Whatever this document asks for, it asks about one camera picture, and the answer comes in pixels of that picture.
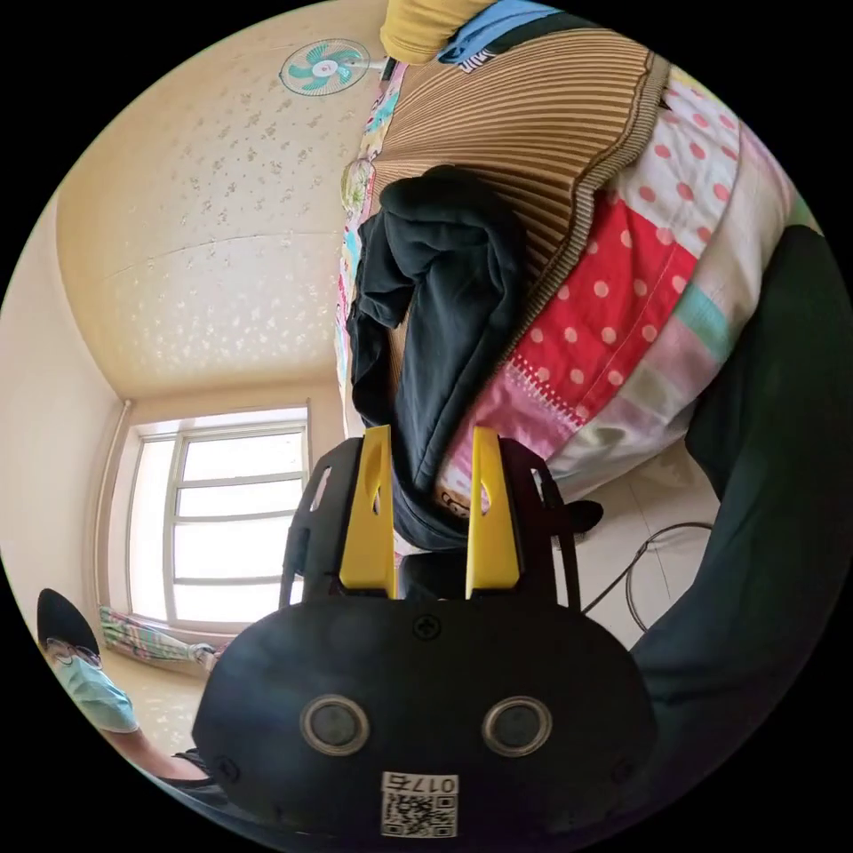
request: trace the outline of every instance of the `polka dot blanket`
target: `polka dot blanket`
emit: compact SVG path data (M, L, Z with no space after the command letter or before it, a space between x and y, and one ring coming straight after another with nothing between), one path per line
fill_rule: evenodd
M374 130L374 147L376 136ZM348 226L339 320L355 279L355 231L369 208L368 200ZM817 229L760 141L673 68L651 143L597 198L578 265L473 402L449 447L436 499L467 514L477 425L547 459L566 499L682 437L694 402L758 304L776 243L795 220ZM339 337L341 393L351 412L345 420L357 434L347 343ZM398 538L396 550L414 549Z

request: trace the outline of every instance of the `cable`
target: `cable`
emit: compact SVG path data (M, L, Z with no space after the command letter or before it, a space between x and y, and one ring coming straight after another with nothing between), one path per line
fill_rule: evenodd
M649 550L649 545L661 536L664 533L668 533L670 530L678 530L681 527L699 527L702 530L710 530L713 525L707 522L681 522L680 524L670 524L669 527L664 527L662 530L658 530L657 533L652 533L645 542L640 545L640 549L634 555L632 561L630 561L625 568L624 571L619 572L618 577L607 586L607 588L596 596L589 604L585 606L584 609L581 610L581 613L584 615L587 614L596 604L600 603L602 599L604 599L611 590L619 583L622 578L625 579L625 600L628 605L628 612L631 614L631 618L636 623L637 627L645 634L649 628L645 626L642 619L640 619L640 614L637 612L637 606L634 602L634 591L631 586L631 580L634 577L634 566L640 561L640 558Z

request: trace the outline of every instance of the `yellow pillow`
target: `yellow pillow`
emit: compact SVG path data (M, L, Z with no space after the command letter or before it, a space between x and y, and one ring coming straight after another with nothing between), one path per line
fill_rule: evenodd
M379 38L398 62L426 65L450 37L494 0L388 0Z

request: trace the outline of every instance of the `glasses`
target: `glasses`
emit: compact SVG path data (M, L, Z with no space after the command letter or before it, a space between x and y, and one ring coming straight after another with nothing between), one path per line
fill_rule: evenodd
M56 640L53 637L48 637L47 652L54 660L58 660L61 664L70 664L74 655L77 655L90 666L94 666L95 669L103 668L98 655L85 646L71 646L64 640Z

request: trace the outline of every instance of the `black pants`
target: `black pants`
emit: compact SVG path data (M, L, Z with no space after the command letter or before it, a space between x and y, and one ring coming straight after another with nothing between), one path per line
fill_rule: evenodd
M690 590L634 646L658 747L629 803L657 810L725 761L791 686L853 558L853 308L823 237L785 231L687 435L721 501Z

